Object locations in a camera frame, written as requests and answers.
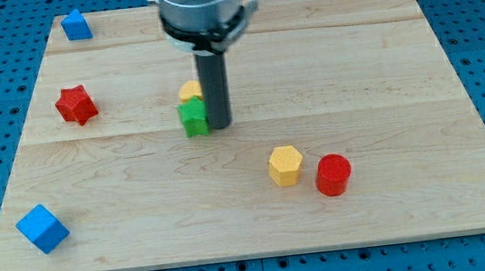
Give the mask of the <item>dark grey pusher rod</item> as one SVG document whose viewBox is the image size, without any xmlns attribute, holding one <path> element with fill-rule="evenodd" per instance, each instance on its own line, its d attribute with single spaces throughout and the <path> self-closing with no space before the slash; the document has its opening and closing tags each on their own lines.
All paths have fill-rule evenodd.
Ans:
<svg viewBox="0 0 485 271">
<path fill-rule="evenodd" d="M 198 80 L 207 113 L 207 123 L 213 129 L 231 124 L 231 106 L 226 81 L 225 55 L 195 56 Z"/>
</svg>

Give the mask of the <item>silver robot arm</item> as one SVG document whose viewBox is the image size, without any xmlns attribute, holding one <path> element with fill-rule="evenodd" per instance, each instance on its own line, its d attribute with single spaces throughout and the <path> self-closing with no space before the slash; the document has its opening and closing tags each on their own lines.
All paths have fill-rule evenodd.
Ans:
<svg viewBox="0 0 485 271">
<path fill-rule="evenodd" d="M 192 54 L 212 129 L 232 123 L 225 53 L 247 30 L 257 0 L 147 0 L 172 45 Z"/>
</svg>

